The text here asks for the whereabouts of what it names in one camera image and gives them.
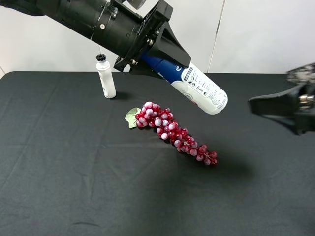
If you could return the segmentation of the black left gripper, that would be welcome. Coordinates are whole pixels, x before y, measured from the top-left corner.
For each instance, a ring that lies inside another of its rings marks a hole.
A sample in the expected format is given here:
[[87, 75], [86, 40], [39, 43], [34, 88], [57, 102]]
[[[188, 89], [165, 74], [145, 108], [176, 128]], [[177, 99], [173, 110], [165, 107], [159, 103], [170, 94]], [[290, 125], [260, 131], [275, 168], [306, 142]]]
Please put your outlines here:
[[145, 62], [140, 62], [141, 57], [147, 51], [152, 57], [167, 60], [182, 67], [188, 67], [191, 56], [181, 46], [175, 37], [169, 24], [173, 8], [163, 0], [140, 19], [139, 29], [135, 32], [135, 38], [131, 41], [131, 46], [125, 56], [119, 55], [114, 68], [123, 71], [130, 65], [131, 75], [141, 75], [157, 78], [165, 81], [165, 78], [152, 70]]

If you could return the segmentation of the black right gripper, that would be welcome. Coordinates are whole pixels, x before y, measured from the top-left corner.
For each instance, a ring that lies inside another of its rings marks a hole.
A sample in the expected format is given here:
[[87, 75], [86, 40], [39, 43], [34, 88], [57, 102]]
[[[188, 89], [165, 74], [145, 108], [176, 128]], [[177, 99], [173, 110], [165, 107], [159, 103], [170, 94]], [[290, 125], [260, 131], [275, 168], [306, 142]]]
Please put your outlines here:
[[262, 95], [248, 100], [252, 114], [278, 122], [286, 127], [296, 125], [297, 134], [315, 131], [315, 63], [286, 73], [287, 81], [300, 87]]

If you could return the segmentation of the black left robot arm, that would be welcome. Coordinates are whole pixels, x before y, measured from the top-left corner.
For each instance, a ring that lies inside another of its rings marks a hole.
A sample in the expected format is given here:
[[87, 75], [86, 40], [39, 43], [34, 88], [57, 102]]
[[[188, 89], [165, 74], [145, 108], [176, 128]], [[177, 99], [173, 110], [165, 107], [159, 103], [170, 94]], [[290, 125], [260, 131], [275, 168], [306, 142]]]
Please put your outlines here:
[[144, 16], [121, 0], [2, 0], [1, 6], [31, 16], [47, 16], [118, 55], [114, 69], [129, 65], [132, 74], [157, 78], [144, 56], [187, 68], [190, 55], [175, 37], [169, 20], [173, 7], [159, 0]]

